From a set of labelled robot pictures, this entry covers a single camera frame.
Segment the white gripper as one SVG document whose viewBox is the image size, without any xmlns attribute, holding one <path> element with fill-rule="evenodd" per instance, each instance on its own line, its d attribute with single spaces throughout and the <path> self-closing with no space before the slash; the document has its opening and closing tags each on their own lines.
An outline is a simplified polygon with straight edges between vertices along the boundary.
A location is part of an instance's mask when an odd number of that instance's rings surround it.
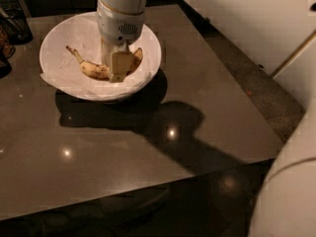
<svg viewBox="0 0 316 237">
<path fill-rule="evenodd" d="M 133 54 L 128 45 L 139 39 L 144 13 L 123 13 L 98 0 L 96 19 L 102 36 L 101 61 L 110 66 L 110 82 L 122 82 L 133 62 Z"/>
</svg>

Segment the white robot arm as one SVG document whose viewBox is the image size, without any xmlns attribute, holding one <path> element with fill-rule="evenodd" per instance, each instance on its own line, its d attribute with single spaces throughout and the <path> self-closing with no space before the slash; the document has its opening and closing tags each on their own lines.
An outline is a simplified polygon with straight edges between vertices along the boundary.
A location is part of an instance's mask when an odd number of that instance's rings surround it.
<svg viewBox="0 0 316 237">
<path fill-rule="evenodd" d="M 208 19 L 267 73 L 305 114 L 256 194 L 241 169 L 218 170 L 198 188 L 209 215 L 194 237 L 315 237 L 315 27 L 303 37 L 304 0 L 198 0 Z"/>
</svg>

